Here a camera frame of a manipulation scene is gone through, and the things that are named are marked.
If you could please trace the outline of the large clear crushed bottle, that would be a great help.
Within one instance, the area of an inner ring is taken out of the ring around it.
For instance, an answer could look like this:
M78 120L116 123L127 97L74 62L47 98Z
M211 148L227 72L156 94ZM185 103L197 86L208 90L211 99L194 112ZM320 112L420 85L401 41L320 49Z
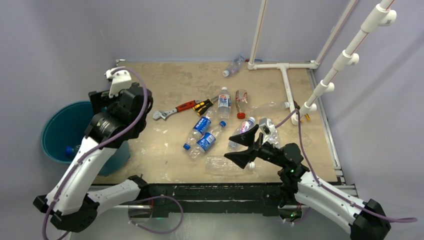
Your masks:
M241 168L224 156L208 156L205 160L205 170L208 174L225 177L238 177L252 174L256 169L254 162L249 162Z

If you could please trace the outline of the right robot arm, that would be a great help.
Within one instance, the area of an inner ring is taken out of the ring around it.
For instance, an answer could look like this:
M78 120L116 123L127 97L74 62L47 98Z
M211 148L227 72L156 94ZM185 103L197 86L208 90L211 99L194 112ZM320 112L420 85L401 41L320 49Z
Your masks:
M280 206L294 202L307 205L339 225L352 240L383 240L387 236L391 224L377 201L351 196L320 179L311 167L302 164L304 157L296 143L275 147L264 141L262 133L255 137L258 129L255 125L231 136L231 142L247 149L226 153L224 157L242 169L257 158L281 167L277 172L282 182Z

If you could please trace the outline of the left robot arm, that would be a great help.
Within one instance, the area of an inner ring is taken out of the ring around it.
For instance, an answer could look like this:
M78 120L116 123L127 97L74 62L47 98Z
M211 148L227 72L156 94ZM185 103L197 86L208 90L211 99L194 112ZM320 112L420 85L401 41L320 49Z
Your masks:
M78 153L58 184L33 205L58 230L79 233L98 215L122 203L138 205L149 199L148 183L133 175L124 182L89 192L94 179L123 142L136 139L145 129L152 108L152 92L133 83L105 111L93 116Z

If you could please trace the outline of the large Pepsi bottle blue cap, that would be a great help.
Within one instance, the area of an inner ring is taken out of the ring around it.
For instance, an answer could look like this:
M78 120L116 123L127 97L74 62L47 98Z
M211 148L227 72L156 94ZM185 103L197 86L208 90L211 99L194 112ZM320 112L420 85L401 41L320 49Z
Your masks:
M68 158L73 159L78 154L80 147L81 147L80 145L67 146L65 148L65 155Z

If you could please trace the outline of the small red-label bottle white cap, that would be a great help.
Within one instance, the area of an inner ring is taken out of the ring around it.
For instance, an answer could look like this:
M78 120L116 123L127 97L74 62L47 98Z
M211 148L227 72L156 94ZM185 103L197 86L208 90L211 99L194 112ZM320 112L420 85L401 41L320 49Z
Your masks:
M248 119L244 120L238 127L237 129L233 132L233 134L231 135L236 136L242 133L245 133L246 131L250 130L254 125L255 125L256 119L254 117L249 117ZM230 150L236 150L239 147L239 144L230 140L228 142L228 148Z

